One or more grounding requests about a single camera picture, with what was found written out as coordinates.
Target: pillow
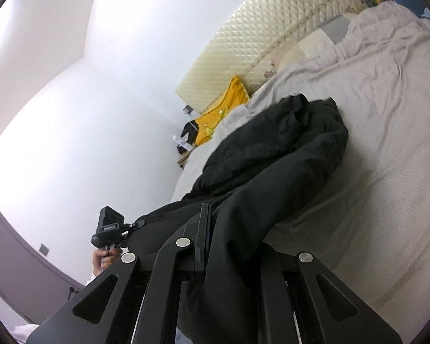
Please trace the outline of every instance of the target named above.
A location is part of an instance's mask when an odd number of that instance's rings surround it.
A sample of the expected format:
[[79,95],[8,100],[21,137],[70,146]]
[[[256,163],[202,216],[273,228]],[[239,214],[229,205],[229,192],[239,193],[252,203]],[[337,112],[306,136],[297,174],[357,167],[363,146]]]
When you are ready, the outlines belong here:
[[277,53],[272,64],[280,71],[304,58],[318,56],[321,51],[337,44],[345,37],[350,22],[356,16],[354,13],[346,13],[327,20],[299,43],[283,48]]
[[212,138],[212,134],[221,120],[236,106],[246,103],[249,94],[242,84],[240,78],[235,75],[225,92],[219,96],[209,107],[208,111],[195,119],[199,126],[196,137],[196,145],[200,146]]

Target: bed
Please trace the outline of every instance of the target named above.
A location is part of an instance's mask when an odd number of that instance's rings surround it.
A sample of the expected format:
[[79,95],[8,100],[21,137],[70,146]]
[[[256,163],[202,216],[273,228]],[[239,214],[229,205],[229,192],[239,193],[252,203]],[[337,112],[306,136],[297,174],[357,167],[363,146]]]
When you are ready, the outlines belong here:
[[322,260],[410,343],[430,319],[430,22],[393,2],[345,38],[281,68],[190,155],[172,201],[191,190],[233,130],[283,97],[332,97],[349,130],[343,163],[266,242]]

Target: door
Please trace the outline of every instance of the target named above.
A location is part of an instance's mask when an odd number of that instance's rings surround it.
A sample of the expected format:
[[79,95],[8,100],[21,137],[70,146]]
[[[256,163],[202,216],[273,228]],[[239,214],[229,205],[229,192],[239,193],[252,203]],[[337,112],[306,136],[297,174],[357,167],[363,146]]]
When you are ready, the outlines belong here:
[[83,288],[36,252],[0,213],[0,296],[41,324]]

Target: person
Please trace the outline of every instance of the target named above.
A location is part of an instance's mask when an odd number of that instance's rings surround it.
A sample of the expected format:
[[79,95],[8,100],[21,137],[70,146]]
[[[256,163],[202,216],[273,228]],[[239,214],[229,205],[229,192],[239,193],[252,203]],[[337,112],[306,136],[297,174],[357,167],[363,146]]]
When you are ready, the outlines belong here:
[[110,250],[97,249],[93,252],[93,274],[97,277],[101,272],[119,259],[123,250],[121,248],[113,248]]

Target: gray blanket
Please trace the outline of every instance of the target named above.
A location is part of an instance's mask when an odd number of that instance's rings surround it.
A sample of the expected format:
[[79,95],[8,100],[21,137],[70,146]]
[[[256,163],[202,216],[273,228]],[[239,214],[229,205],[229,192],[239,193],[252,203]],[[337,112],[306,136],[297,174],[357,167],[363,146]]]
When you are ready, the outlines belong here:
[[430,318],[430,26],[395,3],[362,12],[340,43],[285,68],[195,149],[173,200],[229,133],[289,94],[332,97],[349,130],[323,192],[266,241],[310,251],[409,343]]

